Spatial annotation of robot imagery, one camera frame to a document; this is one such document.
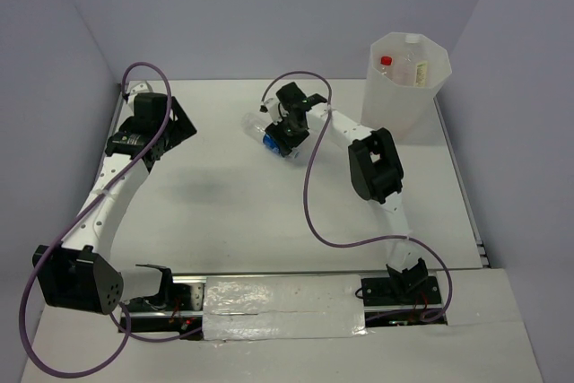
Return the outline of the blue label clear bottle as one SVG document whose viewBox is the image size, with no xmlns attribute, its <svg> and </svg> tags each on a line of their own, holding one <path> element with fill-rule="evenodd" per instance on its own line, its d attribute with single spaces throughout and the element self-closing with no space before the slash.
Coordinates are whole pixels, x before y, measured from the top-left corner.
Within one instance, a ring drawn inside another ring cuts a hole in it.
<svg viewBox="0 0 574 383">
<path fill-rule="evenodd" d="M 255 113 L 249 112 L 241 119 L 241 128 L 246 136 L 263 145 L 269 152 L 288 160 L 298 158 L 299 151 L 297 149 L 292 150 L 287 155 L 281 154 L 279 144 L 265 131 L 265 121 Z"/>
</svg>

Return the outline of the red cap water bottle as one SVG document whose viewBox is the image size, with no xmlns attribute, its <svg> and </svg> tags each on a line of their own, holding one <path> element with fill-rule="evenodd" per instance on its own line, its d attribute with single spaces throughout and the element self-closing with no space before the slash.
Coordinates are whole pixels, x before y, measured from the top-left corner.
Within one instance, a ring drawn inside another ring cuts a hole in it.
<svg viewBox="0 0 574 383">
<path fill-rule="evenodd" d="M 380 73 L 389 79 L 391 82 L 395 82 L 395 59 L 392 56 L 382 56 L 379 60 L 379 71 Z"/>
</svg>

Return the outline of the apple juice clear bottle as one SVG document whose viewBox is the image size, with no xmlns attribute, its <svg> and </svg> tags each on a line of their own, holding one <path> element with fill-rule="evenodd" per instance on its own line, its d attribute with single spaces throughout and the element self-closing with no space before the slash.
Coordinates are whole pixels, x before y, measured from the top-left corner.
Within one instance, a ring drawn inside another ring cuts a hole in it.
<svg viewBox="0 0 574 383">
<path fill-rule="evenodd" d="M 394 68 L 394 83 L 424 88 L 427 84 L 429 60 L 421 34 L 408 33 L 399 51 Z"/>
</svg>

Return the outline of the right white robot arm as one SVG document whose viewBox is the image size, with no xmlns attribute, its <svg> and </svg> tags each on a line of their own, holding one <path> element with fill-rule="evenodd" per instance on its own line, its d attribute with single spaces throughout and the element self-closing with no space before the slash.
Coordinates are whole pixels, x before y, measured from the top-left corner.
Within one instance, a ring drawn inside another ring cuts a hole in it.
<svg viewBox="0 0 574 383">
<path fill-rule="evenodd" d="M 428 269 L 409 242 L 410 229 L 402 200 L 404 168 L 391 133 L 384 127 L 372 129 L 354 122 L 333 109 L 330 97 L 317 93 L 308 96 L 296 83 L 285 84 L 272 98 L 264 94 L 259 110 L 271 118 L 265 129 L 265 140 L 283 158 L 290 156 L 309 137 L 311 130 L 318 132 L 303 183 L 303 211 L 312 235 L 330 248 L 357 248 L 391 240 L 393 244 L 386 262 L 389 290 L 396 301 L 411 302 L 420 294 Z M 347 244 L 334 243 L 319 234 L 310 217 L 309 182 L 318 149 L 325 138 L 346 152 L 355 194 L 379 206 L 393 229 L 391 234 Z"/>
</svg>

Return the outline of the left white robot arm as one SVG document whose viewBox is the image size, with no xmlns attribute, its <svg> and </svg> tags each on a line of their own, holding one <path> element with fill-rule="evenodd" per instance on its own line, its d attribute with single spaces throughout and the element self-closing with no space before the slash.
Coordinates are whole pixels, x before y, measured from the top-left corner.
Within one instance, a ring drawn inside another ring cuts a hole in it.
<svg viewBox="0 0 574 383">
<path fill-rule="evenodd" d="M 175 300 L 171 270 L 138 264 L 117 270 L 109 262 L 113 241 L 130 202 L 161 156 L 196 134 L 176 98 L 141 92 L 131 115 L 107 141 L 100 177 L 83 205 L 81 220 L 54 251 L 40 246 L 32 263 L 51 307 L 108 315 L 118 303 L 143 298 L 154 309 Z"/>
</svg>

